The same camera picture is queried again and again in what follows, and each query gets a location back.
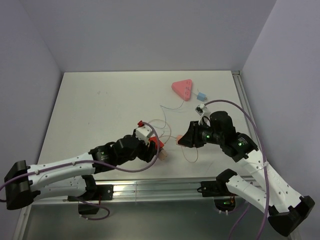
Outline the red cube socket adapter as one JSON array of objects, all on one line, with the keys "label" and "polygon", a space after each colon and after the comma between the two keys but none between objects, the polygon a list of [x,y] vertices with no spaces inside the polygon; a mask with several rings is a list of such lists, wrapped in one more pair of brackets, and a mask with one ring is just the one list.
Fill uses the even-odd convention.
[{"label": "red cube socket adapter", "polygon": [[160,139],[158,139],[156,136],[150,137],[149,142],[154,142],[155,148],[159,149],[159,151],[161,151],[164,147],[164,143]]}]

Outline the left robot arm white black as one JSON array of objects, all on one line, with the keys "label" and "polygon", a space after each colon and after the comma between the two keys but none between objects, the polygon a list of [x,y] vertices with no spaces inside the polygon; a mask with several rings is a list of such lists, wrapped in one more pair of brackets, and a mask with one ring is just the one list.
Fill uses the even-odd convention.
[{"label": "left robot arm white black", "polygon": [[51,184],[75,177],[84,182],[79,189],[79,196],[91,200],[98,193],[97,186],[92,183],[94,174],[123,171],[120,166],[136,158],[152,166],[158,158],[160,146],[161,142],[156,136],[142,140],[133,134],[97,146],[77,157],[54,163],[28,165],[24,160],[17,161],[0,187],[5,190],[3,203],[7,210],[22,209],[37,197],[44,196],[42,188],[48,189]]}]

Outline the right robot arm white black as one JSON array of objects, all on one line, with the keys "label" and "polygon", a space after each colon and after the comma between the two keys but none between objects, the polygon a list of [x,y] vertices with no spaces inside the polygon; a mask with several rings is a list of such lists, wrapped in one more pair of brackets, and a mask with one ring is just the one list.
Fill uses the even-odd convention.
[{"label": "right robot arm white black", "polygon": [[232,118],[225,111],[211,113],[197,107],[198,121],[191,121],[178,144],[187,148],[201,148],[205,144],[220,146],[222,152],[246,170],[260,188],[244,180],[232,169],[221,172],[214,181],[204,181],[198,191],[203,197],[236,195],[267,214],[273,229],[288,237],[310,214],[314,200],[294,190],[263,160],[263,153],[246,134],[237,132]]}]

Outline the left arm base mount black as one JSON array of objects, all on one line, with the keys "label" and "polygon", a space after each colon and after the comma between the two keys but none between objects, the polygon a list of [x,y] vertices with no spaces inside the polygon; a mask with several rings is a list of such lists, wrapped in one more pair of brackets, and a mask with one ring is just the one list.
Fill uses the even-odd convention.
[{"label": "left arm base mount black", "polygon": [[[111,201],[113,199],[114,186],[112,184],[99,184],[94,195],[85,200],[83,197],[68,196],[68,202],[78,202],[77,210],[79,216],[87,221],[100,221],[108,218],[111,211],[102,205],[103,201]],[[99,210],[106,211],[104,216],[96,217]]]}]

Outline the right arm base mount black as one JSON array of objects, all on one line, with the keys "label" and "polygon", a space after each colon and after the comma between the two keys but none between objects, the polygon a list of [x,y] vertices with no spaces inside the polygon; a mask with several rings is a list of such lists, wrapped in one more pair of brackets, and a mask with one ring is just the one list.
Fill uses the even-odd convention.
[{"label": "right arm base mount black", "polygon": [[203,198],[213,198],[214,206],[219,214],[231,214],[245,206],[245,200],[237,200],[236,194],[231,193],[217,180],[201,181],[196,191]]}]

